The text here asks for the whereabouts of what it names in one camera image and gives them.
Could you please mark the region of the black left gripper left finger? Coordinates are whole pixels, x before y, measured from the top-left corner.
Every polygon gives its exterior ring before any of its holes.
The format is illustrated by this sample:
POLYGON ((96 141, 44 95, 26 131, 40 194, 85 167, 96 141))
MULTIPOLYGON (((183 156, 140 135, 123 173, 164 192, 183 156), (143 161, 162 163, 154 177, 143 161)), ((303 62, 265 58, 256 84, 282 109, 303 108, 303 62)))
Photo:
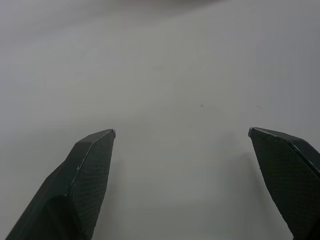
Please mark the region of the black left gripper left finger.
POLYGON ((106 194, 115 138, 115 130, 106 129, 76 142, 6 238, 92 239, 106 194))

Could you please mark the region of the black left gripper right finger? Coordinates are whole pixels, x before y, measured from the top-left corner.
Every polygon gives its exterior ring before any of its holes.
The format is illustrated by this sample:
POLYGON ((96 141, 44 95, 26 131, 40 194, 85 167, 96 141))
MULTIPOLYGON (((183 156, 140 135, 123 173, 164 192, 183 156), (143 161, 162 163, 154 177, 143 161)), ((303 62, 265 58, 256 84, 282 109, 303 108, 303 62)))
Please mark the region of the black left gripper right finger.
POLYGON ((320 238, 320 154, 307 141, 252 127, 248 136, 266 188, 295 240, 320 238))

